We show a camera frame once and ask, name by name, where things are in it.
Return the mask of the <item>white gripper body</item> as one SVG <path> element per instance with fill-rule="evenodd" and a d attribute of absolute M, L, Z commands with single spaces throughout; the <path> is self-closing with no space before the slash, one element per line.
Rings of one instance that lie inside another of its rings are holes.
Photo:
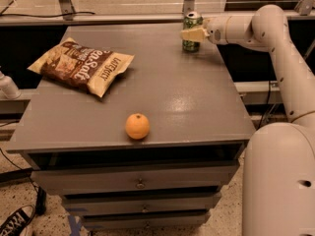
<path fill-rule="evenodd" d="M 227 40 L 225 36 L 226 22 L 228 17 L 218 16 L 208 19 L 207 32 L 209 33 L 209 41 L 213 44 L 226 45 Z"/>

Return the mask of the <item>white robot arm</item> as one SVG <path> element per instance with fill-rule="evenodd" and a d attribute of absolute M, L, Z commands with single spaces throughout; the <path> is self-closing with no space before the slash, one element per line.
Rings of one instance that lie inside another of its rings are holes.
<path fill-rule="evenodd" d="M 242 236 L 315 236 L 315 75 L 291 40 L 285 11 L 266 5 L 206 18 L 181 38 L 269 54 L 285 119 L 259 128 L 245 149 Z"/>

